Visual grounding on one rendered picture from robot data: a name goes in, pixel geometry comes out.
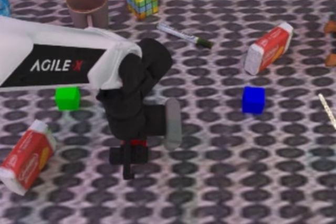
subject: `red letter x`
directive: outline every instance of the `red letter x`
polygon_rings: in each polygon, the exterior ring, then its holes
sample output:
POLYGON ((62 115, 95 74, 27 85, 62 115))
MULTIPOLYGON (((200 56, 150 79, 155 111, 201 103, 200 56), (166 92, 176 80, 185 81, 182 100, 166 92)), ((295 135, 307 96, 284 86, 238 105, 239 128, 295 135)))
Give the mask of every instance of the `red letter x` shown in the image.
POLYGON ((74 71, 80 71, 80 68, 82 66, 83 61, 82 60, 76 60, 75 65, 73 67, 74 71))

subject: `brown mug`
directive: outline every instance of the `brown mug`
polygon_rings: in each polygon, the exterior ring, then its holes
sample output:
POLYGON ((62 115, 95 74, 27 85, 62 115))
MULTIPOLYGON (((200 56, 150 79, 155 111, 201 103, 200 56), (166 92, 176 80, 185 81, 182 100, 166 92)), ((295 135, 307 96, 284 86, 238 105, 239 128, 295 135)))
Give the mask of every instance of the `brown mug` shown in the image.
POLYGON ((66 2, 75 27, 108 28, 108 0, 66 0, 66 2))

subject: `blue cube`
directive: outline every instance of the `blue cube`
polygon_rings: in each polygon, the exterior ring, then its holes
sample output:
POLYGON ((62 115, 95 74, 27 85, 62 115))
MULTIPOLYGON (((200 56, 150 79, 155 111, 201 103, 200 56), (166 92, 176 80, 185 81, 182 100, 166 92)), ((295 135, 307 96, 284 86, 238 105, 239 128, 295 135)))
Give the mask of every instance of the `blue cube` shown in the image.
POLYGON ((260 87, 244 87, 241 107, 243 113, 262 114, 266 104, 265 89, 260 87))

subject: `toothpaste box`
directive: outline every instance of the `toothpaste box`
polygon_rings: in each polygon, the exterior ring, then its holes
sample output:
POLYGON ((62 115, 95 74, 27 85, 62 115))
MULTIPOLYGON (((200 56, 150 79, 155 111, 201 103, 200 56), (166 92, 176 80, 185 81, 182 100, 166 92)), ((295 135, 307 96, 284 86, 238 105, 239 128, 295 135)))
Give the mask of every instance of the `toothpaste box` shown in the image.
POLYGON ((258 39, 247 51, 244 69, 252 75, 263 71, 287 51, 293 30, 291 25, 284 22, 258 39))
POLYGON ((35 120, 0 165, 0 180, 25 195, 56 149, 47 124, 35 120))

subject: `patterned tablecloth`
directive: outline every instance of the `patterned tablecloth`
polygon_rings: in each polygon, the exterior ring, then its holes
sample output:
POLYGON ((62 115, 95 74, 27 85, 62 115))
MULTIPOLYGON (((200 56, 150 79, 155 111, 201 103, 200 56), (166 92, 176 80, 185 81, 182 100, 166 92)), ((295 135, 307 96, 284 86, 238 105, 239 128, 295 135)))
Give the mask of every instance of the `patterned tablecloth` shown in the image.
MULTIPOLYGON (((13 16, 71 26, 65 0, 10 0, 13 16)), ((179 99, 184 143, 164 150, 137 179, 108 164, 109 132, 92 90, 82 109, 61 113, 54 90, 0 93, 0 161, 34 119, 47 122, 59 149, 21 197, 0 184, 0 224, 332 224, 336 223, 336 135, 317 93, 333 104, 335 69, 322 32, 335 0, 162 0, 138 22, 125 0, 110 0, 111 29, 132 40, 156 38, 175 65, 148 102, 179 99), (199 49, 157 31, 165 21, 215 42, 199 49), (288 53, 257 77, 244 73, 248 46, 282 21, 295 28, 288 53), (246 85, 266 88, 263 115, 244 115, 246 85)))

